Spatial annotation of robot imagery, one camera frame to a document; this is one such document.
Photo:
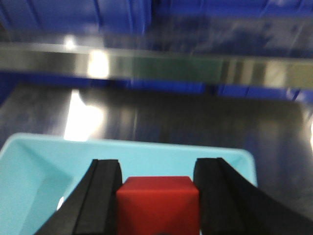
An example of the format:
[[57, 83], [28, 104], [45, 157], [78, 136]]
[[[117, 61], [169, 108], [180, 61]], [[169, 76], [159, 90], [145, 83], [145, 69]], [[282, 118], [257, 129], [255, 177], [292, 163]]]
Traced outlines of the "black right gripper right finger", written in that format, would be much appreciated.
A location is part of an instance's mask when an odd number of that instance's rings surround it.
[[272, 199], [222, 158], [196, 160], [204, 235], [311, 235], [313, 222]]

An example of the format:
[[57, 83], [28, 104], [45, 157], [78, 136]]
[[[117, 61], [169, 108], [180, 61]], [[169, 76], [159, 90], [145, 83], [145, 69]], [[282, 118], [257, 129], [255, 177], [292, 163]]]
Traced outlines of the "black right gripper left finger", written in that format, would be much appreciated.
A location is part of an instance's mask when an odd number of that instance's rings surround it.
[[117, 234], [118, 160], [93, 160], [63, 205], [37, 230], [38, 235]]

